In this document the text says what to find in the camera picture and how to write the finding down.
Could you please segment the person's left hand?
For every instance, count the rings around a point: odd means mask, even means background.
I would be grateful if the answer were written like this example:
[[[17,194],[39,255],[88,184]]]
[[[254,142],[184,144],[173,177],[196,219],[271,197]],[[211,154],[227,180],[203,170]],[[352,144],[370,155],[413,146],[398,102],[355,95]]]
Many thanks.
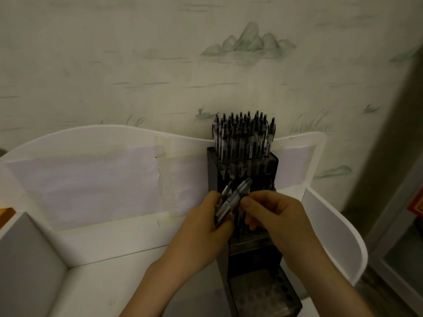
[[[229,241],[215,240],[214,214],[219,198],[218,192],[211,191],[199,206],[187,214],[165,254],[198,257],[204,265],[202,269],[216,259]]]

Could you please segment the person's right hand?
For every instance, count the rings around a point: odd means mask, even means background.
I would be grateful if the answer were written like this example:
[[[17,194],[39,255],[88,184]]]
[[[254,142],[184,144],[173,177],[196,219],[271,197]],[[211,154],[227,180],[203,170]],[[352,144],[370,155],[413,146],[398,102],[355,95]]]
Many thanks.
[[[246,212],[245,223],[251,230],[257,227],[266,229],[286,261],[298,260],[307,254],[311,246],[318,243],[299,200],[269,190],[252,192],[249,195],[266,195],[266,211]]]

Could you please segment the person's left forearm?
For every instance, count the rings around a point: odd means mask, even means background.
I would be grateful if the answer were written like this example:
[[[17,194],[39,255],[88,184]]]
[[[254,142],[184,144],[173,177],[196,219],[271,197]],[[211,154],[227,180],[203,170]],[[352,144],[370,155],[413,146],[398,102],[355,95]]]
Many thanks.
[[[119,317],[161,317],[175,294],[204,266],[198,259],[163,254],[148,267]]]

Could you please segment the person's right forearm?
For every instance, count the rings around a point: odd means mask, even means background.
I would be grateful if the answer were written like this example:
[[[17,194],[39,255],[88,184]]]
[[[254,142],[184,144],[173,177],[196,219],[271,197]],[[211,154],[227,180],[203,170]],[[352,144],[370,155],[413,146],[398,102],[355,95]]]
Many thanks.
[[[319,241],[282,251],[320,317],[374,317],[371,309],[331,261]]]

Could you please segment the black tiered pen holder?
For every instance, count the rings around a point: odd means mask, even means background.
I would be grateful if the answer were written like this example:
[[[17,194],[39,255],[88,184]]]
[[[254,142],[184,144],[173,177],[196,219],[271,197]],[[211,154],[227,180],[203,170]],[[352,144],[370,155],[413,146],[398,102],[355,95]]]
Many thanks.
[[[232,193],[248,177],[252,178],[249,193],[275,191],[277,157],[265,163],[225,166],[215,162],[210,148],[207,148],[209,191],[221,194],[233,181]],[[246,212],[237,208],[224,218],[223,222],[228,218],[233,221],[234,232],[217,259],[232,316],[297,317],[302,303],[281,267],[282,253],[267,230],[251,230],[245,216]]]

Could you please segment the narrow white paper sheet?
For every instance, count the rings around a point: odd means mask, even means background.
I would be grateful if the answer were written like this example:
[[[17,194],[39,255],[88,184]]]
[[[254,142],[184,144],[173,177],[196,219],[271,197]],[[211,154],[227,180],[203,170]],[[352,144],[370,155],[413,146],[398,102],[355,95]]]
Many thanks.
[[[207,155],[157,155],[161,205],[171,218],[186,216],[208,194]]]

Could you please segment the bunch of standing black pens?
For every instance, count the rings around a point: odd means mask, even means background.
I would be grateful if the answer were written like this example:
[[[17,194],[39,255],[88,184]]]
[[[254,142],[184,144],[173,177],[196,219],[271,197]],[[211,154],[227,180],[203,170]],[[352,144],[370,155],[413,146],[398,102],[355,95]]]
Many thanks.
[[[274,158],[271,152],[276,134],[276,118],[256,111],[246,114],[210,115],[213,147],[209,149],[218,165],[265,163]]]

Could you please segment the white curved side panel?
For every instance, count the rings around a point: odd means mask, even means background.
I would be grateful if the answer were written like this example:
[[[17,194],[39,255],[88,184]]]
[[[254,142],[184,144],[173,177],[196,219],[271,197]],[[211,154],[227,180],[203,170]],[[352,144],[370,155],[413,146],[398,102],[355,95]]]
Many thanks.
[[[302,205],[328,256],[355,286],[368,261],[367,247],[362,236],[342,213],[313,189],[305,189]]]

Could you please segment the large white paper sheet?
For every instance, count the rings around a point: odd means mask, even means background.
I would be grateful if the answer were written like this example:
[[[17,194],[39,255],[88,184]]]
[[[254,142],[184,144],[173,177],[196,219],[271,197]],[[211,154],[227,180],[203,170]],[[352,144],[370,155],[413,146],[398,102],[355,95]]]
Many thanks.
[[[54,230],[163,211],[153,147],[6,163]]]

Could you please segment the white desk back panel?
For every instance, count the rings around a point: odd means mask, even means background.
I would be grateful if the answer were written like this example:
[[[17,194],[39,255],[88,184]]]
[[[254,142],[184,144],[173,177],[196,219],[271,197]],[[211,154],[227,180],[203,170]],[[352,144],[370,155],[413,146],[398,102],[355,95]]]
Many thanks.
[[[0,207],[27,213],[62,260],[81,266],[168,245],[184,217],[168,212],[123,218],[74,229],[54,230],[6,163],[46,156],[153,147],[155,158],[207,153],[212,140],[189,138],[123,125],[76,127],[27,142],[0,158]]]

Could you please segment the grey glass door cabinet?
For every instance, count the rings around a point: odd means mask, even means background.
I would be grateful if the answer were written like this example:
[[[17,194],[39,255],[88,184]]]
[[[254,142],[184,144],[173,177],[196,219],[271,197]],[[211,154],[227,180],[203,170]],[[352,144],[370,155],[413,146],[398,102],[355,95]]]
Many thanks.
[[[423,179],[405,181],[366,237],[368,264],[393,291],[423,317],[423,218],[406,209],[423,194]]]

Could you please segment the red box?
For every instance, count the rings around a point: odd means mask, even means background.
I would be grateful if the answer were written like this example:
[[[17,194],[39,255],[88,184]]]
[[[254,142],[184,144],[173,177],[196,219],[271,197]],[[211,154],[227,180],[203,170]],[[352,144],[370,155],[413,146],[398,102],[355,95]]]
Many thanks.
[[[406,209],[423,218],[423,194],[416,195]]]

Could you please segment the white flat side panel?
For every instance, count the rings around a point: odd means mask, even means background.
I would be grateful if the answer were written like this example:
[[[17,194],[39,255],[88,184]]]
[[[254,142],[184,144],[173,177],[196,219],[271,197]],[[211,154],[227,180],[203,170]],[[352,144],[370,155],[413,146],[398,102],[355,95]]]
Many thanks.
[[[48,317],[68,266],[26,213],[0,229],[0,317]]]

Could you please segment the orange wooden object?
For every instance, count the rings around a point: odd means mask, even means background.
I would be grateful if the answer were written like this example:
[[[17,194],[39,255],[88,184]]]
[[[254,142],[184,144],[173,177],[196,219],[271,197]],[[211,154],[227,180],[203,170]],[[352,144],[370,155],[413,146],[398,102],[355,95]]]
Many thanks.
[[[0,209],[0,229],[2,229],[13,216],[16,214],[14,208],[2,208]]]

